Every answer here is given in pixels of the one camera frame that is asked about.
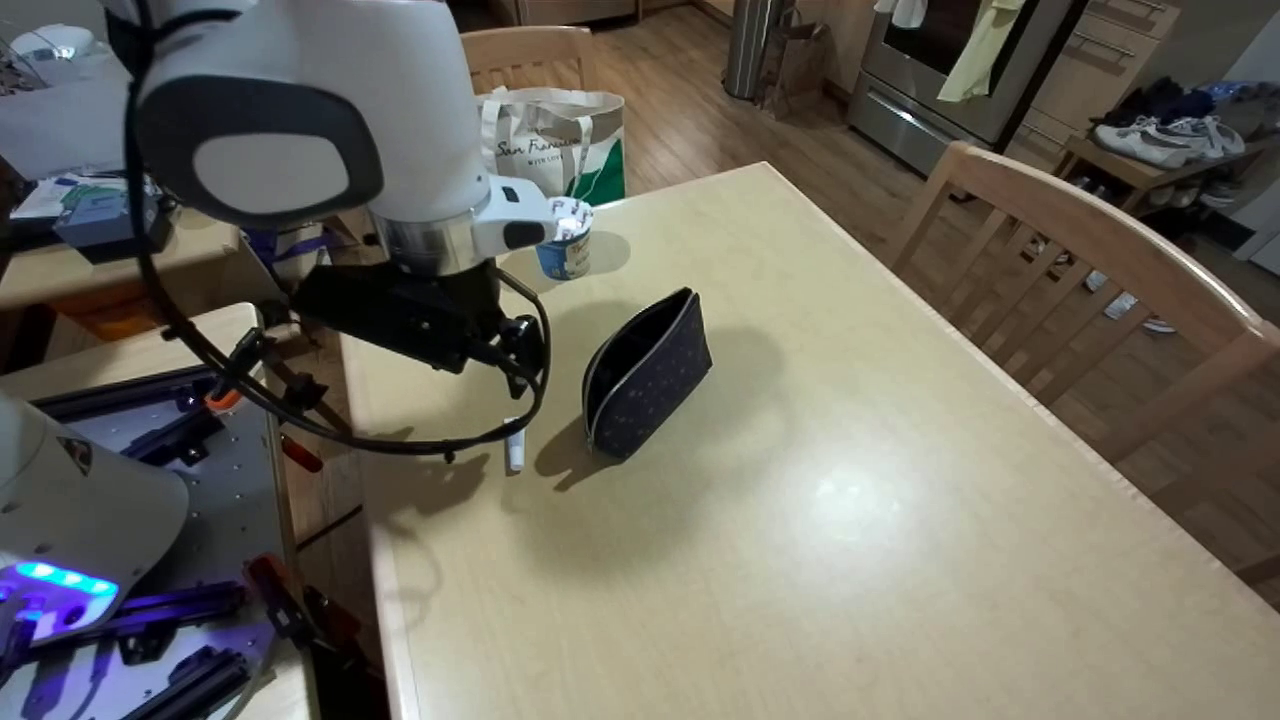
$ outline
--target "table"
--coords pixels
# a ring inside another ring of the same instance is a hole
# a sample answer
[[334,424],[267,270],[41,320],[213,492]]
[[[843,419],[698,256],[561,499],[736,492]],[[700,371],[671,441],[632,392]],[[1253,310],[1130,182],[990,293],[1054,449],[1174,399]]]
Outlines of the table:
[[[184,310],[274,298],[267,272],[240,250],[238,227],[187,210],[174,216],[174,236],[164,251],[155,251],[155,270]],[[49,244],[9,260],[0,277],[0,312],[56,306],[101,338],[125,338],[137,334],[127,312],[149,310],[137,285],[132,256],[88,264],[76,250]]]
[[1121,182],[1130,194],[1115,200],[1125,214],[1140,214],[1146,200],[1160,188],[1196,184],[1224,168],[1237,168],[1244,160],[1255,160],[1263,153],[1280,150],[1280,131],[1253,142],[1242,155],[1224,155],[1212,163],[1187,163],[1187,168],[1158,168],[1121,153],[1102,150],[1097,142],[1073,138],[1066,160],[1055,163],[1055,178],[1078,178],[1078,168],[1102,168],[1103,178]]
[[[196,324],[216,348],[233,351],[240,334],[255,324],[255,310],[227,306],[196,317]],[[73,389],[103,389],[103,383],[125,383],[155,371],[194,367],[194,364],[196,358],[180,339],[162,339],[162,334],[149,334],[149,338],[101,345],[76,358],[61,358],[61,359],[0,378],[0,392],[41,399],[41,396],[65,396]],[[246,705],[246,718],[274,718],[274,720],[311,718],[310,667],[294,643],[275,643],[274,671]]]
[[[399,718],[1275,718],[1280,616],[767,163],[599,214],[528,471],[370,459]],[[580,371],[706,298],[713,378],[630,459]],[[502,418],[343,345],[363,432]]]

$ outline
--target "wire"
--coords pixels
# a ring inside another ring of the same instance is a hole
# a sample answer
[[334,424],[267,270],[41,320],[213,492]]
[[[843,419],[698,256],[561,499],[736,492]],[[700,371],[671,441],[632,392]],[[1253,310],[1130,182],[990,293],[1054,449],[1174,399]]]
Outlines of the wire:
[[521,418],[514,418],[514,419],[504,419],[504,424],[496,424],[487,432],[461,437],[461,441],[357,437],[357,432],[343,432],[343,427],[311,419],[310,411],[302,411],[288,399],[281,399],[275,392],[267,392],[260,382],[252,382],[246,371],[233,371],[233,359],[178,310],[178,301],[168,298],[168,290],[164,290],[164,279],[155,272],[155,260],[153,260],[153,231],[149,231],[149,219],[145,219],[145,155],[142,155],[142,145],[137,145],[137,103],[142,103],[142,89],[145,89],[145,81],[153,73],[153,55],[155,55],[155,20],[153,20],[149,0],[132,0],[132,9],[137,9],[145,41],[142,41],[142,67],[132,73],[127,100],[125,100],[125,188],[127,188],[132,242],[137,242],[137,270],[142,270],[142,279],[145,279],[162,320],[168,324],[168,338],[184,339],[200,364],[208,364],[226,383],[233,383],[240,396],[249,396],[252,406],[260,406],[275,419],[295,424],[295,427],[304,427],[304,432],[311,432],[322,441],[334,441],[334,446],[347,446],[347,449],[363,449],[363,454],[388,454],[388,456],[445,456],[445,459],[452,459],[465,449],[491,446],[491,441],[526,432],[534,424],[534,418],[540,411],[545,392],[547,392],[553,324],[547,324],[547,310],[502,270],[496,270],[502,285],[509,285],[516,298],[526,298],[540,317],[545,367],[540,371],[504,367],[526,389],[534,389],[534,399],[528,399],[528,408]]
[[363,511],[363,504],[342,511],[335,519],[330,519],[326,528],[310,533],[304,542],[294,544],[294,554],[310,554],[311,544],[322,544],[326,535],[334,535],[335,528],[352,523]]
[[164,46],[168,35],[194,27],[194,23],[227,23],[238,20],[240,12],[233,9],[206,9],[206,12],[184,12],[184,17],[174,17],[168,23],[155,27],[155,46]]

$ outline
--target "chair back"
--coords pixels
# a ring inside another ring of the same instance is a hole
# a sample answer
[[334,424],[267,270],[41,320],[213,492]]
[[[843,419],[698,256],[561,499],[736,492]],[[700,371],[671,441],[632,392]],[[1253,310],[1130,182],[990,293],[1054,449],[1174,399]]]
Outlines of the chair back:
[[471,89],[588,89],[591,34],[577,23],[516,23],[465,34]]
[[1280,535],[1275,535],[1275,490],[1280,490],[1280,419],[1255,424],[1244,441],[1232,441],[1193,467],[1187,482],[1158,497],[1160,507],[1176,518],[1202,518],[1204,544],[1221,542],[1221,556],[1237,569],[1244,586],[1280,579]]
[[1136,216],[974,145],[945,153],[888,264],[1043,406],[1102,399],[1081,424],[1062,418],[1110,459],[1255,371],[1275,345],[1263,317]]

